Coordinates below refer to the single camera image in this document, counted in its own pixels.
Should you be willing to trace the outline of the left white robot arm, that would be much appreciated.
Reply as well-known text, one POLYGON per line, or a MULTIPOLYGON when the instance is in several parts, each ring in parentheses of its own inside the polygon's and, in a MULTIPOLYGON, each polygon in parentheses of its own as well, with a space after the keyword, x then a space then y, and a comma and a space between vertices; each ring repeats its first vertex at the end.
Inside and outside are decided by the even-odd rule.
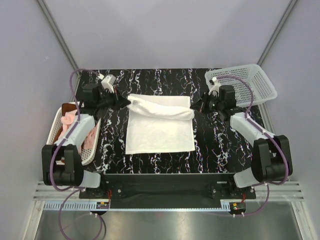
POLYGON ((44 184, 57 191, 73 187, 90 188, 97 198, 108 193, 108 186, 101 181, 101 175, 83 168, 79 153, 85 138, 98 124, 99 110, 111 108, 120 110, 130 104, 114 88, 115 76, 99 74, 99 84, 90 83, 83 87, 83 98, 75 101, 75 120, 61 139, 46 144, 41 150, 42 177, 44 184))

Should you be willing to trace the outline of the white towel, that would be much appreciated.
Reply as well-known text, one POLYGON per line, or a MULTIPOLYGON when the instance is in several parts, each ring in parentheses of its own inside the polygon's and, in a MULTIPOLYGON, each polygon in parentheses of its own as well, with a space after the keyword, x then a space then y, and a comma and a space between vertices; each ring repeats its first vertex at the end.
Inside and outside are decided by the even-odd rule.
POLYGON ((178 153, 195 150, 189 96, 128 95, 125 153, 178 153))

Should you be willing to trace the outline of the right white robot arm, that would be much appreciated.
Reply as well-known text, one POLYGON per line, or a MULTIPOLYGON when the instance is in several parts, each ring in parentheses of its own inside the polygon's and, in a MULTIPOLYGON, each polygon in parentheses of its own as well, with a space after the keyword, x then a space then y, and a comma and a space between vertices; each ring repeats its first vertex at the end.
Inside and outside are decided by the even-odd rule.
POLYGON ((248 110, 237 106, 235 88, 222 85, 219 80, 213 77, 213 86, 190 108, 203 114, 219 113, 220 118, 252 146, 250 167, 234 174, 233 182, 227 185, 228 195, 236 199, 244 194, 246 187, 284 184, 293 172, 288 138, 256 123, 248 110))

